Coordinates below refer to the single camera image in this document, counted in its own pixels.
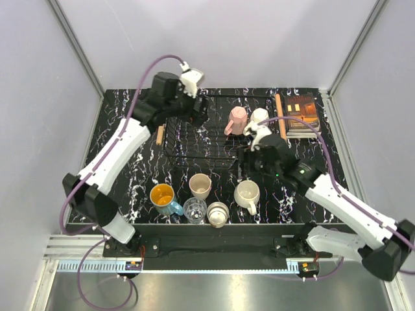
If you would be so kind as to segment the speckled cream mug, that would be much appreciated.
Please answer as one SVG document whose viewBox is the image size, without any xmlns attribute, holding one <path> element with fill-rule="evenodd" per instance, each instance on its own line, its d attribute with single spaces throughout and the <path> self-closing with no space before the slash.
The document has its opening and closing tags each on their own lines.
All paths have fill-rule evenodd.
<svg viewBox="0 0 415 311">
<path fill-rule="evenodd" d="M 257 213 L 259 197 L 259 186 L 254 181 L 242 181 L 234 190 L 234 199 L 237 205 L 245 208 L 252 216 Z"/>
</svg>

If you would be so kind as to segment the pink faceted mug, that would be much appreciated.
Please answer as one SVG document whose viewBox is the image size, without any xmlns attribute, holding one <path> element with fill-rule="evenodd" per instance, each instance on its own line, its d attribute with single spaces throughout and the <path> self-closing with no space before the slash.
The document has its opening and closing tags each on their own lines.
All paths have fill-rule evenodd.
<svg viewBox="0 0 415 311">
<path fill-rule="evenodd" d="M 247 125 L 248 114 L 244 107 L 236 106 L 229 114 L 228 124 L 224 129 L 225 135 L 241 135 Z"/>
</svg>

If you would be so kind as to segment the white faceted mug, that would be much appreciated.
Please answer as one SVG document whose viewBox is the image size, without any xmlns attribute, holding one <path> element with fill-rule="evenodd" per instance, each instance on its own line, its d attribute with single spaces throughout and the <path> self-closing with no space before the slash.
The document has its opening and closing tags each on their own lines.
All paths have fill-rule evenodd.
<svg viewBox="0 0 415 311">
<path fill-rule="evenodd" d="M 260 122 L 263 122 L 264 120 L 267 120 L 269 118 L 268 111 L 265 108 L 257 108 L 253 110 L 251 116 L 250 116 L 250 122 L 248 125 L 252 126 L 254 124 L 259 124 Z"/>
</svg>

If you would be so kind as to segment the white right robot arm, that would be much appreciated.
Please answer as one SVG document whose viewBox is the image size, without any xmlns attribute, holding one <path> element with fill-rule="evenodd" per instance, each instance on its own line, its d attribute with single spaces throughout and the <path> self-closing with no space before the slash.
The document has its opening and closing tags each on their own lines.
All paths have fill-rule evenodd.
<svg viewBox="0 0 415 311">
<path fill-rule="evenodd" d="M 321 205 L 352 229 L 331 231 L 307 225 L 294 241 L 297 254 L 331 253 L 361 263 L 373 276 L 392 281 L 412 251 L 414 224 L 385 216 L 341 187 L 333 172 L 325 172 L 307 159 L 300 159 L 276 134 L 260 138 L 258 144 L 240 147 L 238 162 L 245 176 L 268 176 Z"/>
</svg>

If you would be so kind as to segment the blue butterfly mug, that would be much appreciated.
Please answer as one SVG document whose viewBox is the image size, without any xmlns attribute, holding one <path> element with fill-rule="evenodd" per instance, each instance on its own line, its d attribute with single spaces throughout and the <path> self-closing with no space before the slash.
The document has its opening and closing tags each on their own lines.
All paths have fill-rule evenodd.
<svg viewBox="0 0 415 311">
<path fill-rule="evenodd" d="M 183 207 L 176 201 L 174 189 L 168 184 L 154 186 L 150 191 L 150 201 L 161 215 L 184 215 Z"/>
</svg>

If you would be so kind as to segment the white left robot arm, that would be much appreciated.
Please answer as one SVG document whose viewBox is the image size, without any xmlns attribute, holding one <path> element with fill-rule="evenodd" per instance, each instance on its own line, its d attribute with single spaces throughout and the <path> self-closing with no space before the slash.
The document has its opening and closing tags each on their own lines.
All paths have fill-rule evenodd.
<svg viewBox="0 0 415 311">
<path fill-rule="evenodd" d="M 140 241 L 134 237 L 133 225 L 124 219 L 108 193 L 137 149 L 167 119 L 181 119 L 193 126 L 207 121 L 207 105 L 197 99 L 203 79 L 204 74 L 197 69 L 186 69 L 179 76 L 158 72 L 144 97 L 132 103 L 131 116 L 121 119 L 97 156 L 77 175 L 67 174 L 62 181 L 67 196 L 64 205 L 117 240 L 117 249 L 127 257 L 139 251 Z"/>
</svg>

